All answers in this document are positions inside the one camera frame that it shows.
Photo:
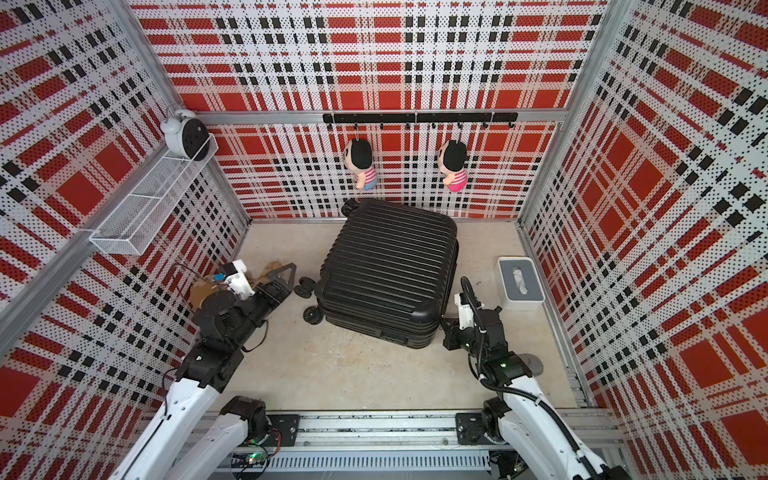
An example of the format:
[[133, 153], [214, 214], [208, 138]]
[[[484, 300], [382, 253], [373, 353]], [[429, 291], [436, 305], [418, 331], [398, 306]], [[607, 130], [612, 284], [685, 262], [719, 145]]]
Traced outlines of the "black ribbed hard-shell suitcase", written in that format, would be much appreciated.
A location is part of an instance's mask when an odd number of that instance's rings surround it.
[[459, 255], [447, 215], [377, 199], [347, 200], [345, 222], [313, 290], [332, 325], [411, 349], [440, 326]]

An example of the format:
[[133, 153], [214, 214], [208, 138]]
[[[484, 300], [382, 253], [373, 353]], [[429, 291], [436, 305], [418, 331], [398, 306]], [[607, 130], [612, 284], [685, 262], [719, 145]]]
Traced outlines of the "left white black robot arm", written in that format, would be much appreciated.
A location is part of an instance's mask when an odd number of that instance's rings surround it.
[[206, 479], [238, 446], [253, 441], [263, 447], [279, 432], [263, 401], [236, 396], [188, 451], [189, 435], [221, 396], [245, 358], [245, 345], [269, 316], [292, 294], [296, 266], [288, 263], [251, 284], [245, 264], [224, 265], [210, 293], [194, 314], [200, 336], [181, 365], [163, 403], [130, 452], [112, 473], [114, 479]]

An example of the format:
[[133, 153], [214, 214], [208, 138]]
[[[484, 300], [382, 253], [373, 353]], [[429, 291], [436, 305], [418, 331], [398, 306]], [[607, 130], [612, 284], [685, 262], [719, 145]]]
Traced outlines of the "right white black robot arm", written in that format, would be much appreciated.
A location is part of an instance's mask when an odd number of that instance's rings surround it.
[[628, 479], [582, 441], [546, 398], [524, 360], [512, 352], [499, 307], [461, 304], [443, 321], [444, 346], [467, 352], [470, 372], [495, 396], [483, 406], [485, 434], [509, 444], [538, 479]]

